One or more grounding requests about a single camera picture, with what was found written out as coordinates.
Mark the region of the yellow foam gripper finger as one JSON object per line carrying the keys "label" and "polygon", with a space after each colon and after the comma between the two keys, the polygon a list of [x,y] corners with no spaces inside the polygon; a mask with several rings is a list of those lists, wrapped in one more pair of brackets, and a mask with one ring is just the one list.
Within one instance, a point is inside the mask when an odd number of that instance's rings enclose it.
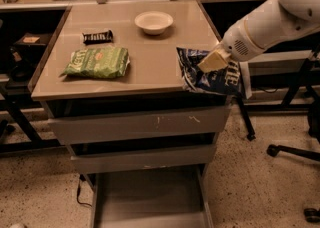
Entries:
{"label": "yellow foam gripper finger", "polygon": [[224,49],[215,49],[201,60],[198,67],[203,73],[224,69],[228,66],[230,56]]}

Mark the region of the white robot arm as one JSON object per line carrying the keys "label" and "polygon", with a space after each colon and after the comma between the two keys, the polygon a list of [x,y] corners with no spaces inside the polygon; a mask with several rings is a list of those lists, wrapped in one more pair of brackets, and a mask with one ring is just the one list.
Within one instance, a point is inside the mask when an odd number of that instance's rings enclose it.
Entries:
{"label": "white robot arm", "polygon": [[320,0],[267,0],[238,20],[198,67],[204,73],[246,62],[269,48],[320,31]]}

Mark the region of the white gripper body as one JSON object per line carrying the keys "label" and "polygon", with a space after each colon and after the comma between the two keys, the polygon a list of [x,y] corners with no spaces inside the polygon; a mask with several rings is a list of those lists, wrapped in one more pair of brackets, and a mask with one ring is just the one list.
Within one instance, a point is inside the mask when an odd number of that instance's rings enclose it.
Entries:
{"label": "white gripper body", "polygon": [[245,21],[237,21],[224,34],[221,43],[239,62],[249,61],[262,53],[251,39]]}

